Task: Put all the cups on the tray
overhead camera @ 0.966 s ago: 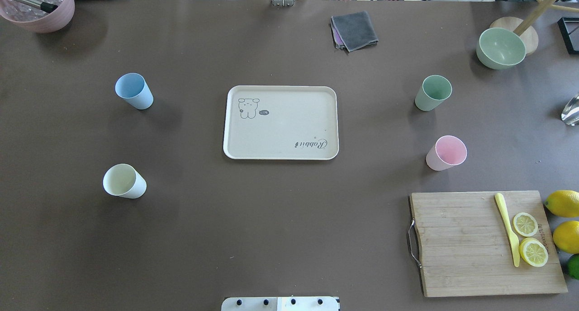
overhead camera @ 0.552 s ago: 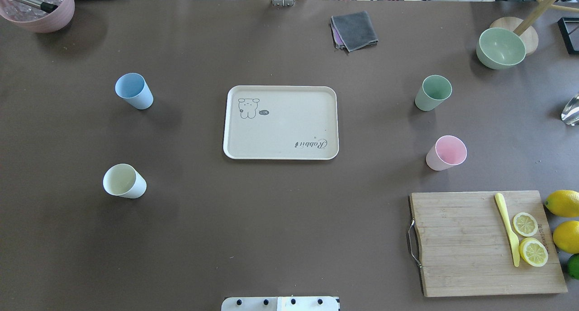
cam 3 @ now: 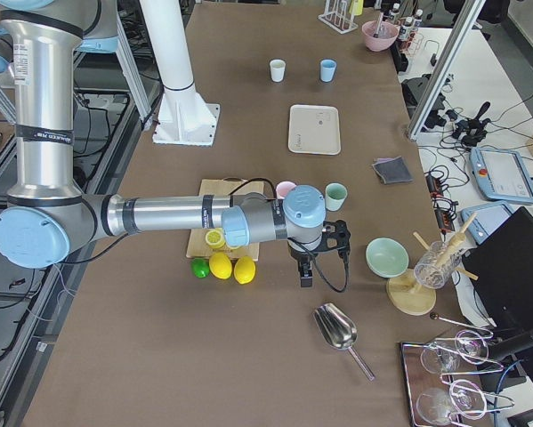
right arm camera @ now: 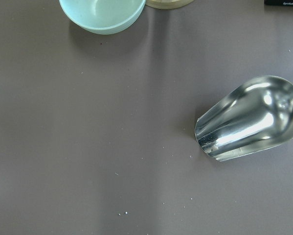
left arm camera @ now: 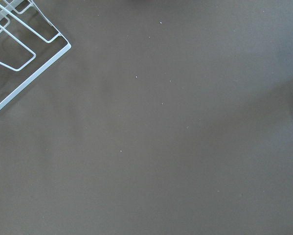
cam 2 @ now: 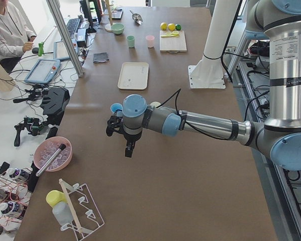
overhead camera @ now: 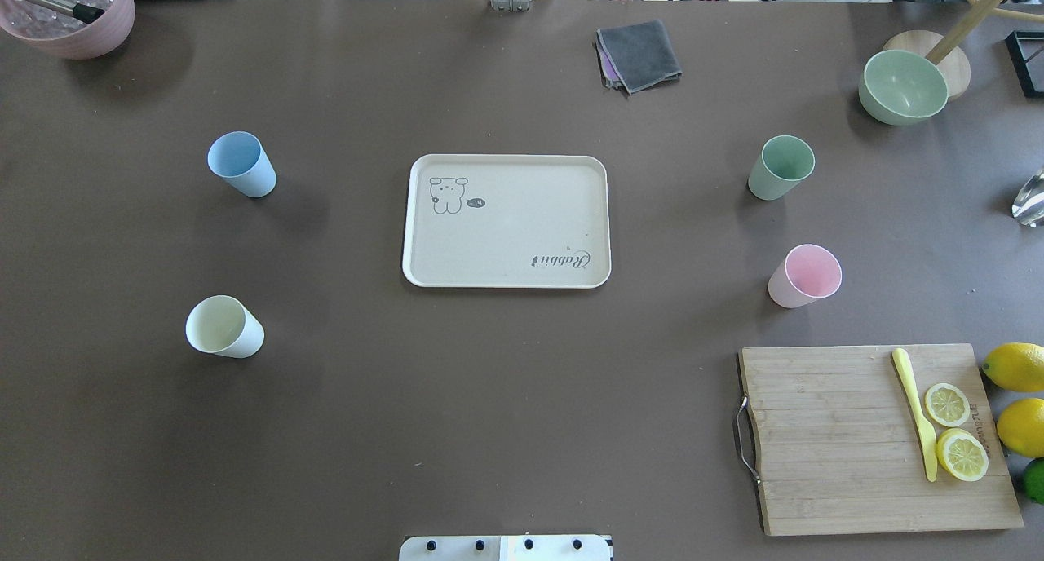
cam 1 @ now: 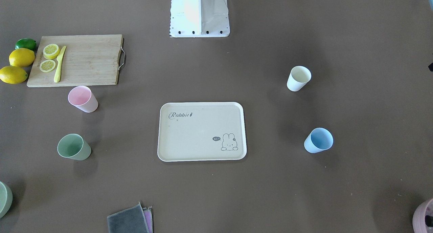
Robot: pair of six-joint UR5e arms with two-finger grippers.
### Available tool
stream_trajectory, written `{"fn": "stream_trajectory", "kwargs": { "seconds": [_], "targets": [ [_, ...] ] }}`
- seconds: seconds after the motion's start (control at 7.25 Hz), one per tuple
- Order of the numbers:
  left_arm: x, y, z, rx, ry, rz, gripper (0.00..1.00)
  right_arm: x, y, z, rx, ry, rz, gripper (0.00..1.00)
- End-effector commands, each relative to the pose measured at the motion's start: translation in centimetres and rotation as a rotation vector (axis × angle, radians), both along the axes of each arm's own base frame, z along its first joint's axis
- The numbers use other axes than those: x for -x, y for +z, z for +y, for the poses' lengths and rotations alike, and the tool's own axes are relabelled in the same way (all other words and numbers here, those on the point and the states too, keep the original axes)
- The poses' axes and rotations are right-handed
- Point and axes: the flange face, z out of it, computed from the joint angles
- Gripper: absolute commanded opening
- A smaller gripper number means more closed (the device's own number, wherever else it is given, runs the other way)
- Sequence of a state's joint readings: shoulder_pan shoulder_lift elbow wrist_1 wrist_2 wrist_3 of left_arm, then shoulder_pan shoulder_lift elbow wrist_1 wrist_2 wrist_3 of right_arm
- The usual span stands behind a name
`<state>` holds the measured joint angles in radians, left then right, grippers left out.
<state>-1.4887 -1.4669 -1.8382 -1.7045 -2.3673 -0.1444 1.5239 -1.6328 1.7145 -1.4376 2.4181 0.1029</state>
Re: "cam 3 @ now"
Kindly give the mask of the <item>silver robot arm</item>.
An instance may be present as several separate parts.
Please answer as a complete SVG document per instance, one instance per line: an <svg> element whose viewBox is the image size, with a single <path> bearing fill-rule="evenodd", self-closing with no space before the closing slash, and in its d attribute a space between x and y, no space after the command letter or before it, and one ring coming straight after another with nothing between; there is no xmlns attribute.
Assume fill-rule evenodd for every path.
<svg viewBox="0 0 533 427"><path fill-rule="evenodd" d="M150 230L216 229L230 246L285 240L302 286L317 255L350 253L342 221L326 218L322 193L300 185L278 199L228 196L124 198L87 195L73 181L73 54L115 52L113 1L4 1L1 21L12 36L17 182L0 214L0 253L25 268L64 261L105 237Z"/></svg>

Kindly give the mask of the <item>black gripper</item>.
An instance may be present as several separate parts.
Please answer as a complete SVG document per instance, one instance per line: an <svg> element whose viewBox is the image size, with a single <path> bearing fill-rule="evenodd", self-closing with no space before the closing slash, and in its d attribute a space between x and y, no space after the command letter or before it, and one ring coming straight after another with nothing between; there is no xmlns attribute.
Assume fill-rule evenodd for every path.
<svg viewBox="0 0 533 427"><path fill-rule="evenodd" d="M347 223L344 220L337 220L336 222L324 221L320 241L313 248L309 248L305 243L290 238L288 244L292 247L293 257L299 260L297 254L300 253L303 254L304 258L304 262L298 265L300 287L312 287L311 265L305 263L314 262L318 254L337 251L338 256L343 261L343 266L348 267L351 251L350 237L351 233L347 228Z"/></svg>

